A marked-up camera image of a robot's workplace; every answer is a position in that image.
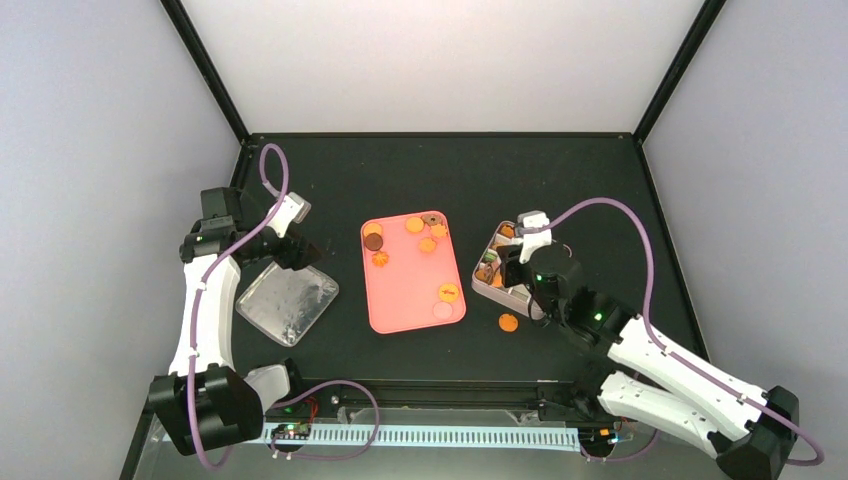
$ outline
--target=pink tray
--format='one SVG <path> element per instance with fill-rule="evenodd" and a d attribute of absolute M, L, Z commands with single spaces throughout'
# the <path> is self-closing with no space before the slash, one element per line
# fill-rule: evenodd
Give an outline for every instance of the pink tray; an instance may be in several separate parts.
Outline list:
<path fill-rule="evenodd" d="M 407 230 L 409 218 L 425 215 L 440 217 L 447 235 L 435 237 L 427 224 L 418 233 Z M 388 255 L 388 262 L 383 266 L 374 263 L 376 252 L 365 247 L 365 227 L 371 223 L 382 229 L 380 253 Z M 436 242 L 432 252 L 419 248 L 419 243 L 426 238 Z M 376 332 L 395 333 L 446 325 L 465 316 L 465 296 L 444 214 L 428 211 L 369 220 L 360 230 L 360 243 L 368 318 Z"/>

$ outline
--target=black mat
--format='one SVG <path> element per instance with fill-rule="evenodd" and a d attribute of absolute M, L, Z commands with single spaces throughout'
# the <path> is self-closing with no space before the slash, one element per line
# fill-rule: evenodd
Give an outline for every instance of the black mat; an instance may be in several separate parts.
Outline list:
<path fill-rule="evenodd" d="M 628 135 L 597 136 L 285 136 L 264 135 L 244 175 L 247 192 L 267 208 L 259 183 L 258 152 L 274 141 L 285 150 L 291 189 L 312 203 L 298 230 L 325 257 L 316 268 L 340 285 L 335 302 L 294 348 L 265 337 L 238 314 L 233 357 L 242 374 L 292 357 L 308 378 L 391 380 L 570 381 L 585 360 L 556 327 L 522 322 L 511 334 L 498 328 L 507 311 L 471 289 L 475 262 L 497 224 L 529 210 L 553 218 L 576 202 L 609 196 L 633 208 L 657 256 L 654 324 L 704 355 L 637 150 Z M 269 155 L 269 176 L 280 168 Z M 451 224 L 468 313 L 457 324 L 380 335 L 368 324 L 359 228 L 371 218 L 440 210 Z M 261 214 L 257 208 L 256 219 Z M 593 206 L 554 231 L 583 263 L 592 287 L 639 308 L 645 259 L 625 215 Z M 267 262 L 242 272 L 238 295 Z"/>

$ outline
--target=gray wall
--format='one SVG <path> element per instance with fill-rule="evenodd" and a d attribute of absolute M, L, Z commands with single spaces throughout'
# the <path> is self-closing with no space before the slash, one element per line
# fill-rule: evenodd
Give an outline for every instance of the gray wall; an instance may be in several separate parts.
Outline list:
<path fill-rule="evenodd" d="M 237 142 L 154 0 L 3 3 L 0 478 L 117 478 Z"/>
<path fill-rule="evenodd" d="M 646 144 L 714 362 L 796 392 L 843 459 L 846 20 L 840 0 L 727 2 Z"/>

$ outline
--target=pink circle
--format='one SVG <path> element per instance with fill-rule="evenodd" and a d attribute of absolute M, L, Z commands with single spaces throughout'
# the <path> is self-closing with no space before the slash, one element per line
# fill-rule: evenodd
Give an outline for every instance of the pink circle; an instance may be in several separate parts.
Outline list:
<path fill-rule="evenodd" d="M 453 315 L 453 307 L 450 303 L 439 302 L 433 306 L 433 315 L 439 320 L 447 320 Z"/>

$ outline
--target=white wall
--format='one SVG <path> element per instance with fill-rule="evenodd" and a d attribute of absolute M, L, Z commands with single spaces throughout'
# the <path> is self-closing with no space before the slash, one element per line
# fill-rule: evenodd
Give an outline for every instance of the white wall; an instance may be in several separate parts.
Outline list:
<path fill-rule="evenodd" d="M 703 0 L 184 3 L 252 132 L 629 132 Z"/>
<path fill-rule="evenodd" d="M 714 361 L 796 392 L 843 461 L 846 19 L 839 0 L 727 2 L 646 144 Z"/>
<path fill-rule="evenodd" d="M 6 3 L 0 478 L 117 478 L 238 145 L 159 2 Z"/>

